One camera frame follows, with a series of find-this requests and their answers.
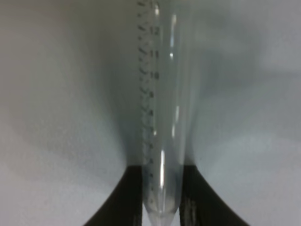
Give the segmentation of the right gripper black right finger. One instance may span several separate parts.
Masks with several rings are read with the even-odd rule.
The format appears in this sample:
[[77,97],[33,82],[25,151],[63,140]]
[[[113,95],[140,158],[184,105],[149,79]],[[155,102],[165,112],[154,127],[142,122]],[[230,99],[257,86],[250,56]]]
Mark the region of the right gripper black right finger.
[[184,167],[179,215],[182,226],[247,225],[225,204],[193,165]]

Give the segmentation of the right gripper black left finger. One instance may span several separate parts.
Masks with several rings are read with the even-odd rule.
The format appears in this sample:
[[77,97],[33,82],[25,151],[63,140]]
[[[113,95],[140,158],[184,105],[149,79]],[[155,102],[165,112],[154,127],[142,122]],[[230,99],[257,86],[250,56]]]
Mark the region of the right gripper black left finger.
[[141,226],[143,220],[142,168],[129,166],[87,226]]

